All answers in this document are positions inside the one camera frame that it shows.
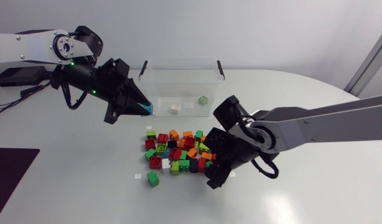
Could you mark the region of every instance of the toy block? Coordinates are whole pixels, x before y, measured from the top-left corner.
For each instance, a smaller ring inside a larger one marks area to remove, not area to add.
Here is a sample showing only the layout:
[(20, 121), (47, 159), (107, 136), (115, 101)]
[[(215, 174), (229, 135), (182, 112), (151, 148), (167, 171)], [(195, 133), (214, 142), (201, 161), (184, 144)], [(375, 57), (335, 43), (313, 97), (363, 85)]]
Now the toy block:
[(179, 149), (185, 149), (185, 139), (180, 139), (178, 143)]
[(196, 149), (190, 149), (188, 152), (187, 152), (187, 156), (189, 159), (193, 158), (194, 156), (197, 155), (197, 150)]
[(167, 134), (159, 134), (158, 135), (158, 144), (166, 144), (167, 143)]
[(172, 161), (170, 163), (170, 172), (172, 173), (172, 175), (179, 175), (180, 174), (178, 161)]
[(213, 163), (212, 163), (211, 161), (206, 162), (206, 164), (205, 164), (205, 169), (207, 169), (207, 168), (210, 167), (211, 165), (213, 165)]
[(195, 138), (193, 138), (193, 137), (187, 137), (186, 139), (185, 139), (185, 144), (184, 144), (184, 146), (187, 148), (187, 149), (191, 149), (191, 148), (193, 148), (193, 147), (195, 147)]
[(155, 149), (150, 149), (148, 150), (148, 152), (146, 152), (144, 154), (144, 157), (146, 158), (146, 160), (149, 162), (151, 160), (151, 157), (152, 156), (155, 156)]
[(201, 155), (201, 158), (204, 158), (204, 159), (210, 161), (212, 159), (212, 155), (210, 153), (203, 152), (202, 155)]
[(173, 104), (172, 107), (170, 108), (170, 111), (172, 113), (179, 114), (180, 113), (180, 108), (181, 108), (180, 105)]
[(201, 138), (203, 136), (203, 131), (198, 130), (197, 133), (195, 133), (195, 138), (197, 141), (201, 141)]
[(198, 172), (198, 160), (197, 159), (190, 159), (190, 171), (192, 173)]
[(199, 99), (198, 99), (198, 102), (201, 104), (201, 105), (205, 105), (209, 102), (209, 99), (206, 97), (206, 96), (201, 96)]
[(208, 152), (209, 148), (204, 143), (199, 144), (199, 153)]
[(179, 170), (181, 172), (188, 172), (190, 170), (190, 161), (189, 160), (182, 160), (179, 161)]
[(192, 138), (192, 131), (184, 131), (183, 132), (183, 139), (186, 139), (186, 138)]
[(156, 147), (156, 154), (157, 156), (163, 155), (163, 153), (166, 151), (166, 144), (158, 144)]
[(153, 139), (146, 140), (146, 150), (148, 151), (148, 149), (156, 149), (155, 140)]
[(180, 156), (180, 160), (184, 160), (187, 158), (187, 151), (185, 150), (181, 150), (181, 156)]
[(168, 159), (162, 160), (162, 171), (164, 174), (168, 174), (170, 172), (170, 162)]
[(198, 160), (198, 172), (205, 172), (205, 162), (206, 160), (204, 158)]
[(154, 171), (149, 172), (147, 178), (152, 187), (156, 187), (159, 184), (159, 177)]
[(169, 137), (170, 137), (171, 140), (175, 140), (175, 141), (180, 140), (179, 134), (174, 129), (169, 131)]
[(147, 139), (156, 139), (156, 131), (147, 131)]
[(152, 156), (149, 161), (149, 168), (151, 169), (161, 169), (162, 166), (162, 158), (157, 156)]
[(177, 147), (177, 141), (168, 141), (167, 147), (171, 149)]

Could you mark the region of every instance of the green lego brick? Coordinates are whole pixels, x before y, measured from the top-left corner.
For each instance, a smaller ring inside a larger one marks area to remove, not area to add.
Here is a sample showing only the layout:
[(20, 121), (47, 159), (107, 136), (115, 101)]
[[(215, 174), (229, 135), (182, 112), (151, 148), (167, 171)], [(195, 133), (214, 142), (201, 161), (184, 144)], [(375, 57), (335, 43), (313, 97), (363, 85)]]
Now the green lego brick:
[(159, 177), (154, 171), (149, 172), (147, 177), (152, 187), (156, 187), (159, 184)]
[(207, 169), (208, 167), (210, 167), (211, 165), (213, 165), (213, 162), (212, 161), (208, 161), (205, 163), (205, 169)]
[(187, 158), (187, 151), (186, 150), (181, 150), (180, 159), (186, 159), (186, 158)]
[(161, 156), (161, 155), (163, 155), (163, 153), (166, 151), (166, 144), (158, 144), (157, 146), (156, 146), (156, 154), (158, 155), (158, 156)]
[(172, 163), (170, 164), (170, 172), (172, 173), (172, 175), (180, 174), (179, 161), (172, 161)]
[(155, 149), (149, 149), (148, 152), (145, 153), (146, 160), (149, 162), (151, 157), (155, 155)]
[(147, 139), (155, 139), (156, 140), (156, 131), (147, 131)]
[(209, 102), (209, 99), (206, 97), (206, 96), (201, 96), (199, 99), (198, 99), (198, 102), (201, 104), (201, 105), (205, 105)]
[(199, 153), (208, 152), (209, 148), (204, 143), (199, 144)]
[(190, 171), (190, 161), (189, 160), (182, 160), (179, 161), (179, 170), (181, 172), (188, 172)]
[(195, 134), (195, 138), (197, 141), (201, 141), (201, 138), (203, 136), (203, 131), (198, 130), (197, 133)]

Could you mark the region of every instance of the table surface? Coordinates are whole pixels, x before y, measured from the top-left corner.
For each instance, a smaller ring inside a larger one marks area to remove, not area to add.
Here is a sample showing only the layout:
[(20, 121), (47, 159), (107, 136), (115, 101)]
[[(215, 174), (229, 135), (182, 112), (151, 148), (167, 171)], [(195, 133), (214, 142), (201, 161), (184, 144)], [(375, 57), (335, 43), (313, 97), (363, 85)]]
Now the table surface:
[[(357, 100), (291, 73), (225, 73), (214, 108), (231, 95), (250, 113)], [(0, 89), (0, 103), (16, 100), (23, 88)], [(61, 90), (48, 88), (0, 114), (0, 147), (40, 149), (0, 223), (382, 223), (382, 141), (310, 143), (282, 152), (275, 180), (248, 163), (219, 189), (212, 190), (203, 174), (160, 170), (160, 184), (152, 188), (144, 158), (147, 126), (158, 133), (207, 133), (220, 124), (211, 115), (121, 116), (110, 125), (103, 122), (105, 110), (104, 101), (88, 96), (72, 111)]]

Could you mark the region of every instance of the transparent plastic container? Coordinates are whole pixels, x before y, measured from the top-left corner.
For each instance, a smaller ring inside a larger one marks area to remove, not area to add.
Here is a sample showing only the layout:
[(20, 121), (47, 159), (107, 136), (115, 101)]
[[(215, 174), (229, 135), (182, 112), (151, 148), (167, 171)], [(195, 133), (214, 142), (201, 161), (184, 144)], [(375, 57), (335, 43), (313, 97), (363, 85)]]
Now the transparent plastic container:
[[(149, 58), (139, 79), (156, 116), (210, 116), (225, 77), (213, 58)], [(207, 104), (198, 101), (201, 96)], [(179, 113), (171, 110), (173, 105), (180, 105)]]

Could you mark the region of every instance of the white lego brick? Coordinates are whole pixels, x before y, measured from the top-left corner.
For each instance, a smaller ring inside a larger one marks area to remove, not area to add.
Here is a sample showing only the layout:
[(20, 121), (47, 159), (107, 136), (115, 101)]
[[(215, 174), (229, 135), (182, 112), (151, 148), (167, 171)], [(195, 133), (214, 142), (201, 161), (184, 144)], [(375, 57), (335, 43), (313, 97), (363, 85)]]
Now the white lego brick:
[(180, 105), (173, 104), (172, 108), (170, 109), (172, 113), (178, 114), (180, 112)]
[(170, 173), (169, 159), (163, 159), (162, 160), (162, 171), (164, 172), (164, 174)]

